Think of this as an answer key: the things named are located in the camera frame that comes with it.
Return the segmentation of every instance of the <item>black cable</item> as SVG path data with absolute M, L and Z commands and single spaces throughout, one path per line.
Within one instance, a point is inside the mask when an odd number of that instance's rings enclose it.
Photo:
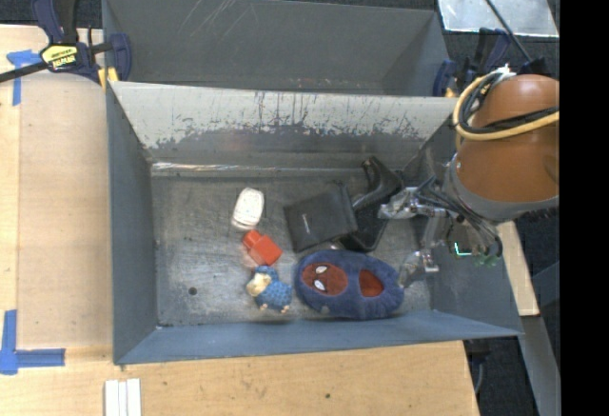
M 521 41 L 516 38 L 516 35 L 510 29 L 510 26 L 507 24 L 505 19 L 501 16 L 499 11 L 497 10 L 497 7 L 495 7 L 495 5 L 493 5 L 493 2 L 491 0 L 485 0 L 485 1 L 486 1 L 486 4 L 490 7 L 490 9 L 493 11 L 493 13 L 495 13 L 495 16 L 497 16 L 497 18 L 499 18 L 499 20 L 501 21 L 503 28 L 507 31 L 510 39 L 512 39 L 512 42 L 514 42 L 514 44 L 516 44 L 516 47 L 518 47 L 519 51 L 522 52 L 522 55 L 526 59 L 526 62 L 531 62 L 532 61 L 531 56 L 528 54 L 526 49 L 522 46 Z

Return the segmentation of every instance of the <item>green light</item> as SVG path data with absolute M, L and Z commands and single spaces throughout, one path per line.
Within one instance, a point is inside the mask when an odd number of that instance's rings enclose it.
M 455 254 L 458 255 L 459 257 L 465 257 L 467 255 L 471 255 L 472 252 L 460 252 L 459 251 L 459 244 L 457 242 L 453 242 L 453 247 L 455 249 Z

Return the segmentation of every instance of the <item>black wallet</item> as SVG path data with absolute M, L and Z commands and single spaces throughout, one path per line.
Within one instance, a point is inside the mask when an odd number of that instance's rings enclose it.
M 294 251 L 353 233 L 358 229 L 351 198 L 343 183 L 328 191 L 284 207 Z

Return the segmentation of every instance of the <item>wooden table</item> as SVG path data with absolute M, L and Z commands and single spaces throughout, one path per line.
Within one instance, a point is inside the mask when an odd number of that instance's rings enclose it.
M 46 44 L 0 26 L 0 72 L 8 52 Z M 13 106 L 0 85 L 0 311 L 17 309 L 19 349 L 64 347 L 66 364 L 0 375 L 2 414 L 103 414 L 104 382 L 130 378 L 145 416 L 480 414 L 459 341 L 115 366 L 104 92 L 46 70 L 22 89 Z M 539 314 L 514 224 L 501 236 L 519 311 Z

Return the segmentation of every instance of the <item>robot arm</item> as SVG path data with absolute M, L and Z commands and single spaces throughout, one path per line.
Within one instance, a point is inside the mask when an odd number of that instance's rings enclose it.
M 498 224 L 558 207 L 559 119 L 559 82 L 543 75 L 495 69 L 462 92 L 452 115 L 456 152 L 443 178 L 404 188 L 378 211 L 384 219 L 430 218 L 421 251 L 404 262 L 403 284 L 435 268 L 437 245 L 493 262 L 502 253 Z

